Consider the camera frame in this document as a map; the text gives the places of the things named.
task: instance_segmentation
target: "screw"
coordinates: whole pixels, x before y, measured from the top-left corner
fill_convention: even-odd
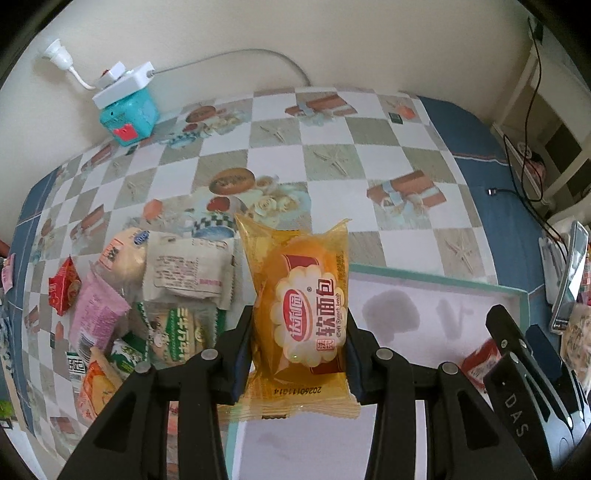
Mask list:
[[[204,360],[215,360],[217,358],[217,350],[215,348],[206,348],[201,352],[201,358]]]
[[[375,352],[375,355],[380,360],[390,360],[394,356],[394,352],[389,348],[378,348],[378,350]]]
[[[150,362],[140,362],[138,363],[134,370],[139,373],[139,374],[146,374],[150,371],[150,368],[152,368],[152,364]]]
[[[457,374],[457,365],[451,362],[445,362],[441,369],[448,375]]]

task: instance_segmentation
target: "orange snack package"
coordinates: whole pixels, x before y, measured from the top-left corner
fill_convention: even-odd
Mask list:
[[[97,347],[91,347],[90,363],[76,401],[82,417],[93,422],[122,384],[103,353]]]
[[[321,235],[273,230],[241,215],[236,223],[257,293],[255,372],[238,419],[296,411],[355,418],[359,405],[349,393],[343,352],[349,278],[346,222]]]

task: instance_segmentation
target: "black cable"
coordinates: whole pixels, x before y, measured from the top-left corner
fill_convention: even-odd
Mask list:
[[[534,99],[536,97],[536,95],[538,94],[538,90],[540,89],[540,84],[542,82],[542,62],[541,62],[541,57],[540,57],[540,51],[538,49],[538,44],[535,40],[535,34],[534,34],[534,29],[531,26],[531,22],[530,19],[527,19],[527,24],[530,28],[530,33],[531,33],[531,39],[534,42],[534,47],[535,47],[535,53],[538,57],[538,81],[536,83],[536,86],[534,88],[534,93],[531,96],[531,100],[530,100],[530,104],[528,105],[527,108],[527,113],[525,114],[525,122],[524,122],[524,130],[525,130],[525,150],[523,153],[517,151],[517,149],[515,149],[515,147],[513,146],[513,143],[511,143],[511,140],[509,139],[509,137],[507,137],[506,134],[503,135],[503,145],[505,147],[505,155],[507,158],[507,162],[509,163],[509,173],[511,175],[511,183],[513,184],[513,188],[514,191],[508,190],[508,189],[489,189],[488,190],[488,194],[489,195],[494,195],[497,192],[511,192],[512,194],[514,194],[517,198],[519,198],[519,201],[521,202],[521,204],[523,205],[523,207],[525,208],[525,210],[527,210],[527,212],[532,216],[532,218],[536,221],[536,223],[540,226],[540,228],[542,228],[544,230],[544,232],[546,232],[546,234],[550,237],[550,239],[552,239],[557,247],[558,250],[560,250],[561,255],[564,258],[564,262],[566,263],[567,259],[566,256],[562,250],[562,248],[560,247],[559,243],[562,243],[565,247],[565,249],[567,250],[567,254],[568,254],[568,249],[566,244],[564,243],[564,239],[562,238],[562,236],[560,236],[560,234],[554,229],[554,227],[552,227],[545,218],[543,218],[540,213],[534,208],[534,206],[532,205],[533,202],[540,202],[542,200],[542,197],[544,196],[544,182],[542,181],[542,177],[540,175],[540,173],[534,169],[540,183],[540,198],[539,199],[530,199],[527,196],[527,193],[525,191],[525,185],[524,185],[524,176],[525,176],[525,163],[527,161],[529,161],[529,159],[527,158],[527,151],[529,150],[529,144],[528,144],[528,125],[529,125],[529,121],[530,121],[530,114],[531,114],[531,110],[534,104]],[[521,156],[521,175],[520,175],[520,183],[521,183],[521,190],[523,192],[523,195],[519,192],[518,188],[517,188],[517,183],[515,182],[515,177],[513,174],[513,166],[511,164],[511,160],[509,159],[509,149],[507,147],[507,142],[509,142],[511,144],[511,146],[517,151],[517,153]]]
[[[535,97],[536,97],[536,95],[538,95],[538,90],[540,89],[540,83],[542,83],[542,59],[540,57],[540,51],[538,50],[538,43],[535,40],[534,29],[531,26],[531,21],[530,21],[529,17],[527,19],[527,25],[530,28],[531,39],[533,40],[534,47],[535,47],[535,54],[538,57],[538,82],[535,84],[534,94],[531,96],[530,104],[529,104],[529,106],[527,108],[527,113],[525,114],[525,124],[524,124],[524,130],[525,130],[525,151],[524,151],[523,154],[521,154],[521,152],[519,152],[519,154],[521,155],[521,158],[523,160],[523,162],[521,164],[521,187],[522,188],[523,188],[523,180],[524,180],[524,173],[525,173],[525,162],[529,161],[528,158],[527,158],[527,150],[528,150],[528,147],[529,147],[529,143],[527,141],[527,131],[528,131],[528,128],[527,127],[528,127],[528,124],[529,124],[529,121],[530,121],[531,108],[534,106]],[[539,199],[536,199],[536,200],[530,199],[527,196],[527,194],[525,192],[525,189],[523,189],[523,194],[524,194],[524,197],[525,197],[525,199],[527,200],[528,203],[531,203],[531,202],[540,202],[542,200],[542,197],[544,196],[544,190],[543,189],[544,189],[544,185],[543,185],[543,182],[541,181],[541,178],[540,178],[540,198]]]

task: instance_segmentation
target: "printed gift box pattern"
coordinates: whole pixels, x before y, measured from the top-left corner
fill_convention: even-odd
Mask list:
[[[446,201],[441,190],[422,170],[371,187],[367,191],[367,197],[380,207],[400,207],[410,199],[413,203],[419,200],[423,206],[431,208]]]

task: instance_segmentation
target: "red logo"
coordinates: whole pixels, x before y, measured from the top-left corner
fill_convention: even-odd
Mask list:
[[[283,321],[296,342],[307,340],[312,334],[310,305],[298,290],[288,290],[283,297]]]
[[[123,142],[129,142],[139,137],[132,124],[125,124],[121,128],[115,128],[113,135],[119,137]]]

